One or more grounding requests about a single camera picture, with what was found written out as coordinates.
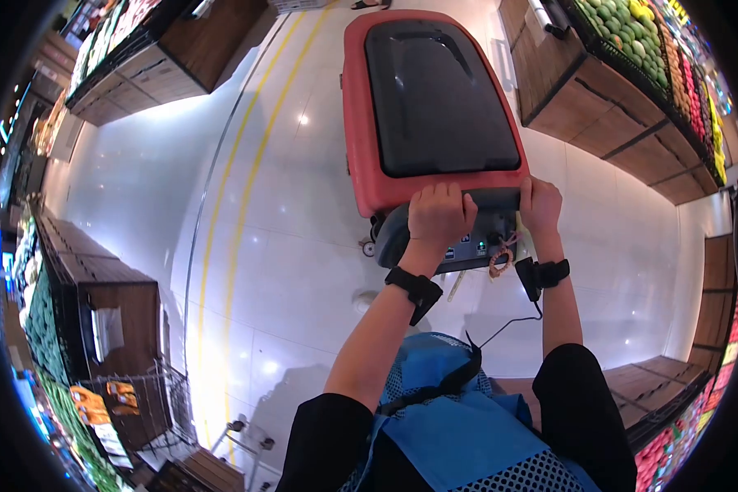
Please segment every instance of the slipper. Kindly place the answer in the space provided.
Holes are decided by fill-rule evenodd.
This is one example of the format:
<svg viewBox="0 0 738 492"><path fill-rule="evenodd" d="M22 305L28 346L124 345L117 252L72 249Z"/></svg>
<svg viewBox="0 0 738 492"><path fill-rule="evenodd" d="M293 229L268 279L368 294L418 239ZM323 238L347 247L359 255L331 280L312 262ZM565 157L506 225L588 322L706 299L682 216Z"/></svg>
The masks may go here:
<svg viewBox="0 0 738 492"><path fill-rule="evenodd" d="M369 5L364 2L364 0L358 0L358 2L355 2L352 7L350 7L351 10L361 10L361 9L367 9L369 7L377 7L381 4L375 3L374 5Z"/></svg>

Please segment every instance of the wheel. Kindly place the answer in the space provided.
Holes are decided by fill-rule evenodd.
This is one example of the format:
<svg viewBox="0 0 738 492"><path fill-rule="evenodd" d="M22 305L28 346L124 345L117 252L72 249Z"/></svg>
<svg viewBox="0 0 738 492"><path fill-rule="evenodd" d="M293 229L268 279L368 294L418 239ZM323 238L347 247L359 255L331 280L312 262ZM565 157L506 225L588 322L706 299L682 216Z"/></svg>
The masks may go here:
<svg viewBox="0 0 738 492"><path fill-rule="evenodd" d="M374 256L374 241L364 242L364 254L368 257Z"/></svg>
<svg viewBox="0 0 738 492"><path fill-rule="evenodd" d="M372 241L377 241L377 237L380 235L380 228L382 228L383 224L385 223L385 216L379 213L374 214L369 219L369 222L371 223L371 229L369 230L369 237L371 238Z"/></svg>

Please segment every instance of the power cord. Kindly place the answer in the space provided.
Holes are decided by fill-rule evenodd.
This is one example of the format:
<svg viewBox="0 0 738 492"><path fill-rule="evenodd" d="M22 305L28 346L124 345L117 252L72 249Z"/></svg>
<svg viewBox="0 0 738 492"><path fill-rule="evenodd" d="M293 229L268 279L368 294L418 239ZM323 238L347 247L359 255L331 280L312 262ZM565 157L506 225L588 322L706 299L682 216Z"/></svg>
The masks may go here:
<svg viewBox="0 0 738 492"><path fill-rule="evenodd" d="M490 340L492 340L493 338L495 338L496 336L498 336L501 333L502 330L505 330L506 327L509 324L513 323L514 321L528 321L528 320L538 321L538 320L541 320L541 317L543 316L543 314L541 314L541 308L538 307L538 301L533 301L533 305L536 306L536 310L538 311L538 317L515 318L514 320L509 320L506 324L503 325L503 327L500 330L495 331L495 334L492 335L491 337L489 337L486 340L486 342L483 342L480 346L478 346L478 348L479 349L484 348L484 345L486 345L487 343L490 342Z"/></svg>

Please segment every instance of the yellow floor line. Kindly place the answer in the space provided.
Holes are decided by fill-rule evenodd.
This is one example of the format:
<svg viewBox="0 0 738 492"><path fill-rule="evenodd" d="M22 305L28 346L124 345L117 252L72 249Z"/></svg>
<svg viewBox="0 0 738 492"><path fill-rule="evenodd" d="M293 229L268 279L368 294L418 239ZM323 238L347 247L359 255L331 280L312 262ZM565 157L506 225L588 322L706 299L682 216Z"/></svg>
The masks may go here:
<svg viewBox="0 0 738 492"><path fill-rule="evenodd" d="M237 146L241 142L241 138L243 137L244 130L246 130L246 124L248 123L248 117L252 113L252 109L254 109L254 106L257 103L257 99L260 97L260 92L262 91L263 86L267 82L269 74L271 73L273 68L276 66L276 62L278 61L279 55L282 54L290 38L293 37L293 33L295 33L296 29L298 28L298 25L301 23L301 20L304 18L305 14L306 14L305 12L301 13L301 15L299 15L298 18L295 19L295 22L293 23L293 25L290 26L289 31L287 32L287 35L284 37L284 40L282 41L282 44L278 47L276 54L271 59L271 62L268 64L267 70L265 71L265 74L263 74L263 78L260 79L260 83L257 85L256 91L254 92L254 97L252 97L252 100L249 102L248 107L246 108L246 113L243 115L243 121L241 122L241 126L237 130L237 135L235 136L235 143L233 143L232 145L232 151L230 152L230 158L227 160L226 168L224 170L224 174L222 175L221 183L219 184L219 192L216 195L216 208L213 210L213 216L211 217L211 223L207 229L207 241L205 243L205 258L203 259L203 264L202 264L202 282L200 283L200 304L198 306L199 312L197 314L197 375L198 377L201 377L201 374L202 374L202 332L205 326L205 322L204 322L205 288L207 286L207 271L209 270L209 267L210 267L211 252L213 250L213 236L216 231L216 224L219 220L219 211L221 210L221 203L224 199L224 189L226 188L226 181L230 177L230 171L232 170L232 164L235 162L235 154L237 152ZM211 447L211 437L210 437L210 433L208 432L208 428L207 428L207 418L205 419L205 441L207 443L207 447L210 448Z"/></svg>
<svg viewBox="0 0 738 492"><path fill-rule="evenodd" d="M325 8L323 13L320 14L320 17L315 24L315 28L312 30L312 34L309 35L306 43L304 44L303 50L301 50L301 54L299 54L298 58L295 60L293 70L289 73L289 77L287 77L287 82L286 84L284 84L284 88L282 89L282 94L279 96L278 101L276 102L276 107L273 109L273 113L271 113L270 119L268 119L268 124L265 128L265 134L263 134L263 139L260 141L260 148L257 149L254 163L252 163L252 169L248 173L246 185L243 187L243 194L241 196L241 209L237 216L235 235L233 236L232 242L230 243L230 274L227 277L229 279L229 283L227 284L226 289L226 312L222 342L225 360L228 360L230 357L230 317L232 314L232 298L235 294L235 277L237 276L237 254L241 248L241 237L243 236L243 226L246 222L246 211L248 211L248 202L251 198L252 187L254 186L257 171L260 169L260 163L263 160L265 148L268 144L268 139L271 137L271 130L273 129L274 123L276 123L276 116L278 116L278 112L282 108L282 104L284 103L289 88L293 85L293 80L295 80L295 75L298 73L298 69L301 67L301 62L304 60L306 53L309 51L309 47L312 46L312 42L317 36L319 29L323 25L323 21L325 20L330 10L334 7L334 5L336 5L336 3L331 3ZM229 422L231 418L230 398L229 395L227 395L226 393L226 387L224 388L224 404L226 408L226 421ZM230 462L235 463L235 450L233 448L232 441L230 441Z"/></svg>

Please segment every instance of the floor scrubber machine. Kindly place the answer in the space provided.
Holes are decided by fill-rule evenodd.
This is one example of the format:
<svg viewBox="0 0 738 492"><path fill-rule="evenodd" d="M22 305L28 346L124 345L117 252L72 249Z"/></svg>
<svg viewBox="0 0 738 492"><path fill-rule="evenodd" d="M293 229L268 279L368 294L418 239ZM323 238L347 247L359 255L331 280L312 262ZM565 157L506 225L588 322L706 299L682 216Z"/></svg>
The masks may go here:
<svg viewBox="0 0 738 492"><path fill-rule="evenodd" d="M530 172L501 85L464 27L423 10L359 16L344 31L342 96L355 201L371 220L367 256L393 268L410 240L410 198L443 181L471 193L478 217L437 273L515 253L519 184Z"/></svg>

